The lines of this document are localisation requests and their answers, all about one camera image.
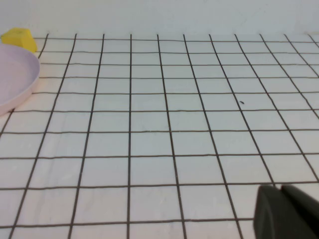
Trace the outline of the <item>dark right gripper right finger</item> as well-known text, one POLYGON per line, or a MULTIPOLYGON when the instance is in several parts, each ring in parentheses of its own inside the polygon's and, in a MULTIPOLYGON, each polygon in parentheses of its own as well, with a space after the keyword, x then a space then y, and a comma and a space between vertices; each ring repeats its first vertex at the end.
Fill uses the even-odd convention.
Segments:
POLYGON ((308 225, 319 224, 319 202, 292 185, 284 185, 281 191, 289 198, 299 215, 308 225))

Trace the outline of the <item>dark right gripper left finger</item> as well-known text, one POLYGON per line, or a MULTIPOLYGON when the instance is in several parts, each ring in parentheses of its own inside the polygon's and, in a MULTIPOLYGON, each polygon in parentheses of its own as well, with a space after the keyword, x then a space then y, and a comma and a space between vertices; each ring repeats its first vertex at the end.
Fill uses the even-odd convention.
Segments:
POLYGON ((253 219, 257 239, 317 239, 319 225, 308 225, 281 189, 260 186, 253 219))

